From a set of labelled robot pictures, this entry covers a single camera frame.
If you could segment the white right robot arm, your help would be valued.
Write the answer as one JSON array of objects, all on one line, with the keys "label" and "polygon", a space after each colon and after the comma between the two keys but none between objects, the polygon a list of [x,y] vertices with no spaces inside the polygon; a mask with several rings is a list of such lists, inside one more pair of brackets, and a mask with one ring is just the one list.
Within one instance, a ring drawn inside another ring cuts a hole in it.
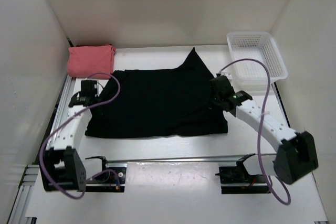
[{"label": "white right robot arm", "polygon": [[264,116],[261,136],[276,151],[261,156],[266,175],[276,176],[291,185],[319,167],[314,138],[309,132],[299,133],[271,115],[262,114],[261,106],[252,96],[245,91],[235,92],[226,76],[213,78],[210,85],[215,105],[255,131],[260,129],[261,117]]}]

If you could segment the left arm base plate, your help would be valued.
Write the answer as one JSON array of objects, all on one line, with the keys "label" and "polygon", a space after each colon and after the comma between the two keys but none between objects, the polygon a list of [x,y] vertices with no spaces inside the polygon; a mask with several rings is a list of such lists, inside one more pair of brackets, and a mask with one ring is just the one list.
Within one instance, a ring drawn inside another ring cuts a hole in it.
[{"label": "left arm base plate", "polygon": [[123,193],[127,178],[125,162],[108,161],[104,156],[85,158],[87,172],[86,192]]}]

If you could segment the pink t-shirt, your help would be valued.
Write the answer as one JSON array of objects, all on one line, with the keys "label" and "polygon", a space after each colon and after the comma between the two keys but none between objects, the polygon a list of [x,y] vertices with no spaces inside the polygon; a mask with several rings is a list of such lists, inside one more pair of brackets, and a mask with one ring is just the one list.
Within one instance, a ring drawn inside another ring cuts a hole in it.
[{"label": "pink t-shirt", "polygon": [[113,73],[112,45],[70,47],[67,74],[73,78],[110,79]]}]

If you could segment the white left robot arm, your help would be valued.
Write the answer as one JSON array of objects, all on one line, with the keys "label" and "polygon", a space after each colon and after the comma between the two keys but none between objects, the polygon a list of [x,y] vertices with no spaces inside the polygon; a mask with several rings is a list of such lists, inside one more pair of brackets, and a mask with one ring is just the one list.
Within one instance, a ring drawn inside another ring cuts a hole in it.
[{"label": "white left robot arm", "polygon": [[45,191],[56,191],[48,177],[64,190],[84,191],[88,180],[95,178],[105,182],[110,176],[103,156],[82,159],[79,154],[80,142],[92,118],[90,110],[77,115],[82,109],[99,101],[99,82],[82,80],[80,91],[69,102],[66,120],[68,123],[51,137],[43,152],[40,166]]}]

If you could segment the black t-shirt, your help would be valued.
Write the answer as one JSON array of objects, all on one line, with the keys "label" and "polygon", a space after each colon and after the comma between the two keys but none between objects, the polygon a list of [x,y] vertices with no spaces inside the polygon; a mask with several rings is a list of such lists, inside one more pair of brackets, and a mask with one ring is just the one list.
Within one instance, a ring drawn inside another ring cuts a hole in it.
[{"label": "black t-shirt", "polygon": [[195,49],[174,69],[115,71],[91,109],[86,136],[146,138],[226,134],[223,111],[212,103],[212,73]]}]

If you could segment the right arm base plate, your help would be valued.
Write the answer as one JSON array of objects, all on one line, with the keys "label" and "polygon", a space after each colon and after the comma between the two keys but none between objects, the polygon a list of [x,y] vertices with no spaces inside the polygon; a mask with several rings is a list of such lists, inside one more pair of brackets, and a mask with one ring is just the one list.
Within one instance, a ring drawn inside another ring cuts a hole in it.
[{"label": "right arm base plate", "polygon": [[219,172],[215,176],[220,178],[222,195],[270,193],[262,175],[249,175],[240,172],[237,166],[219,167]]}]

